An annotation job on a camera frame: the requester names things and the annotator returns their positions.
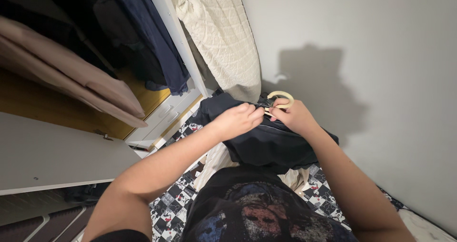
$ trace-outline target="white wall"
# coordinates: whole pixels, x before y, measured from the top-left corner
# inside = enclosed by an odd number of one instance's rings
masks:
[[[457,0],[243,3],[263,91],[303,100],[379,186],[457,234]]]

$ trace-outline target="drawer handle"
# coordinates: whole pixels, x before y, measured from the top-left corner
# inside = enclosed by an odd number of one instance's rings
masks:
[[[165,113],[159,115],[159,118],[163,118],[165,116],[167,116],[167,114],[173,109],[173,107],[171,105],[169,105],[169,108],[168,110],[165,111]]]
[[[178,118],[178,116],[180,115],[181,113],[176,113],[176,116],[173,117],[173,119],[169,120],[167,123],[172,123],[174,120],[176,120],[176,118]]]

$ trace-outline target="wardrobe drawer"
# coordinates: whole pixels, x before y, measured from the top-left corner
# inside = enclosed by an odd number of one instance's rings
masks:
[[[145,128],[137,128],[124,140],[129,146],[137,146],[165,117],[196,89],[183,93],[182,96],[168,96],[144,121],[148,124]]]
[[[191,104],[200,96],[201,93],[197,89],[193,89],[191,93],[179,103],[157,126],[138,143],[139,147],[149,148],[151,144],[176,120]]]

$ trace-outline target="cream plastic hanger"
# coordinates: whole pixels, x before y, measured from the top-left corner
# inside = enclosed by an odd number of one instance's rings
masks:
[[[289,103],[288,104],[279,104],[276,106],[276,108],[289,108],[293,105],[294,99],[293,99],[292,95],[287,92],[284,92],[284,91],[273,91],[266,98],[271,99],[273,96],[277,96],[277,95],[286,97],[287,99],[289,99]],[[265,114],[273,116],[271,113],[269,113],[269,111],[270,111],[270,108],[265,107]]]

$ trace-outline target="right hand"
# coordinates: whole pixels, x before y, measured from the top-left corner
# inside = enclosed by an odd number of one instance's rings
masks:
[[[269,112],[274,115],[271,117],[271,121],[276,119],[283,122],[291,131],[300,134],[302,136],[312,132],[316,128],[320,128],[314,117],[311,115],[309,110],[300,100],[294,100],[291,107],[285,109],[283,112],[281,109],[276,108],[277,105],[288,104],[289,99],[276,99],[273,107],[269,109]]]

